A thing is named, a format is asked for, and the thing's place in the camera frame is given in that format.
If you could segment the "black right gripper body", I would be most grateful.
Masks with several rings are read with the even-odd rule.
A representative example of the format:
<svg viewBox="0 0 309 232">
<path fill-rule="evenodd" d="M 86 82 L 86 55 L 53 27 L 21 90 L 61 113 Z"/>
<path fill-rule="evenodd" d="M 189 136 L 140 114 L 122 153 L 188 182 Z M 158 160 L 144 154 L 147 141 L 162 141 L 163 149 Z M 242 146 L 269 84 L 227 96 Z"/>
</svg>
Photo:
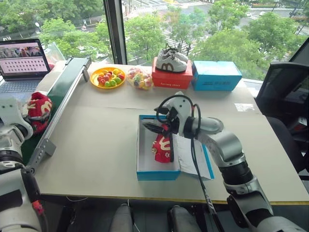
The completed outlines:
<svg viewBox="0 0 309 232">
<path fill-rule="evenodd" d="M 179 132 L 180 121 L 178 118 L 178 111 L 174 107 L 169 110 L 164 124 L 167 126 L 167 129 L 164 129 L 163 132 L 165 137 L 169 136 L 171 133 L 177 134 Z"/>
</svg>

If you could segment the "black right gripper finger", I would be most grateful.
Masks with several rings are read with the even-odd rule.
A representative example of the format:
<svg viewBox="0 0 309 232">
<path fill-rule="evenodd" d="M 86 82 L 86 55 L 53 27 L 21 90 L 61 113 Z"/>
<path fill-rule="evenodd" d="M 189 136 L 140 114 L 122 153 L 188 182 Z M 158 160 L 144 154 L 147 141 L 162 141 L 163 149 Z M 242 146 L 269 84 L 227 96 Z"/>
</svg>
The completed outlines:
<svg viewBox="0 0 309 232">
<path fill-rule="evenodd" d="M 159 126 L 154 123 L 143 123 L 143 126 L 150 130 L 151 132 L 154 132 L 156 134 L 161 134 L 161 135 L 168 135 L 168 129 L 165 129 L 163 126 Z"/>
<path fill-rule="evenodd" d="M 173 147 L 173 135 L 169 134 L 169 142 L 170 142 L 170 162 L 174 162 L 174 147 Z"/>
</svg>

